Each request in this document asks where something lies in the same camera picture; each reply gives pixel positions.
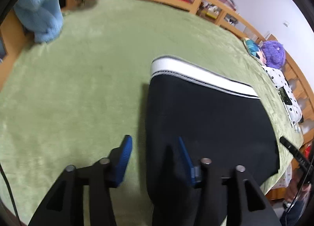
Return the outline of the person's right hand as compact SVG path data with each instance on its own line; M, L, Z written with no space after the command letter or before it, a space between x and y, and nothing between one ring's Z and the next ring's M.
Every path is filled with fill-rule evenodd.
M298 182L299 182L299 178L293 178L290 183L289 186L286 188L286 193L285 193L285 201L291 203L295 196L297 196L298 193ZM303 200L307 194L309 194L309 192L311 191L311 184L304 184L302 187L302 190L300 191L300 200Z

